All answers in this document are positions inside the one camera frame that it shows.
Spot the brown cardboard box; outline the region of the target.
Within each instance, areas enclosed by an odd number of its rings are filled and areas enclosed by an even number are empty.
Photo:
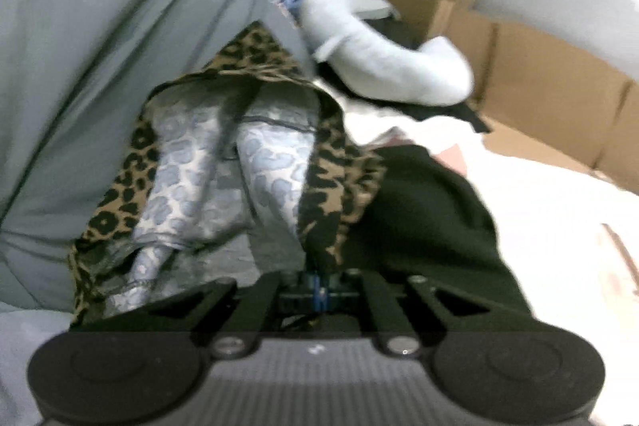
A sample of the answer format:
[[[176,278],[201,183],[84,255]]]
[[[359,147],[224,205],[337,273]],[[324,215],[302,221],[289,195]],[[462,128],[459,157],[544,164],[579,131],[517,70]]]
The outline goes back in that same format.
[[[416,38],[445,36],[471,65],[473,99],[501,153],[600,173],[638,189],[638,84],[602,59],[474,0],[388,0]]]

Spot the leopard print garment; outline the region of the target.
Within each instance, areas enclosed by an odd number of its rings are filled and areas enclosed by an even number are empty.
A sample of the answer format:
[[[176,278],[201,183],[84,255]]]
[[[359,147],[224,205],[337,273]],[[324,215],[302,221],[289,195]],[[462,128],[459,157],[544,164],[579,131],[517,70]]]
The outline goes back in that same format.
[[[68,264],[82,327],[221,277],[331,275],[385,162],[333,96],[251,23],[201,70],[157,87]]]

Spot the grey neck pillow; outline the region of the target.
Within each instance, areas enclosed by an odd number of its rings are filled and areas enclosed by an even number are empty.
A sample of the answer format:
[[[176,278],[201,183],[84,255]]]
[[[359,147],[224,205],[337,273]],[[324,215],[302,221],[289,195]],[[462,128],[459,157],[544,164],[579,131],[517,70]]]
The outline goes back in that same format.
[[[366,23],[396,12],[387,0],[301,0],[299,23],[315,61],[359,96],[423,106],[465,101],[474,76],[452,41],[438,36],[411,50]]]

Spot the cream bear print blanket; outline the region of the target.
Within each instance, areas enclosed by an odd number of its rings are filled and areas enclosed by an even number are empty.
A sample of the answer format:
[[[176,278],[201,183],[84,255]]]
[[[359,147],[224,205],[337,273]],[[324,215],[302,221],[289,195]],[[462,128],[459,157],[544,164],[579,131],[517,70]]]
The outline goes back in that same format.
[[[543,321],[586,337],[638,338],[638,197],[592,174],[495,153],[452,116],[418,121],[316,86],[359,145],[418,145],[461,173],[493,215],[499,251]]]

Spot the black garment on pile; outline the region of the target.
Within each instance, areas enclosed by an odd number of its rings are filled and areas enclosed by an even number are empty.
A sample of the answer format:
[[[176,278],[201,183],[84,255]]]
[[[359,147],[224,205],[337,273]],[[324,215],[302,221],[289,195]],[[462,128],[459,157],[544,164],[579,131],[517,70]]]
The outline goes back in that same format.
[[[344,267],[393,282],[423,275],[532,313],[499,254],[493,216],[468,180],[418,146],[381,148],[379,155],[387,172],[349,228]]]

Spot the light blue denim garment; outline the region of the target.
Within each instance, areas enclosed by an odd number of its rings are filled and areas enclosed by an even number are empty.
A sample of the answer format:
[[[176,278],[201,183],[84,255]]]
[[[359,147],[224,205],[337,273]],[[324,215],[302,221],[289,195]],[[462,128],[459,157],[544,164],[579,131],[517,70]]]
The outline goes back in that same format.
[[[53,336],[68,330],[71,314],[46,309],[21,309],[1,304],[1,424],[37,425],[41,420],[27,384],[34,352]]]

